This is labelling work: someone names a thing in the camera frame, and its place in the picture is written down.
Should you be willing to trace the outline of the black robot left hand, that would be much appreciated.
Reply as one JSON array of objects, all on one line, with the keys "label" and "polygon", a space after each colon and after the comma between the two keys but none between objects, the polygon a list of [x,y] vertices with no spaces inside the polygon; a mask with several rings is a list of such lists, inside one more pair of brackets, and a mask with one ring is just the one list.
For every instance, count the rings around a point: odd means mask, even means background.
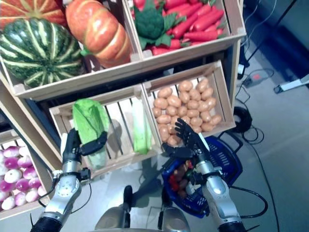
[{"label": "black robot left hand", "polygon": [[99,138],[82,145],[78,131],[71,129],[68,133],[64,152],[62,153],[62,163],[76,161],[82,163],[82,156],[88,156],[100,151],[107,142],[107,132],[103,131]]}]

